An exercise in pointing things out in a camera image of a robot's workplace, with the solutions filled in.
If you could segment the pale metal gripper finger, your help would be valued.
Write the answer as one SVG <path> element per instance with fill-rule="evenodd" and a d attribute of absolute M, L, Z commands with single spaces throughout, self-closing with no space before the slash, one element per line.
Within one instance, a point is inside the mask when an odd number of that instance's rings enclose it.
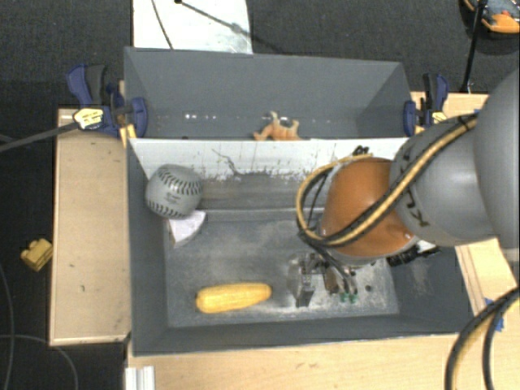
<path fill-rule="evenodd" d="M 299 296 L 301 293 L 302 278 L 299 257 L 293 257 L 288 262 L 287 288 L 293 296 Z"/>
<path fill-rule="evenodd" d="M 314 286 L 303 284 L 297 292 L 297 308 L 308 307 L 314 295 Z"/>

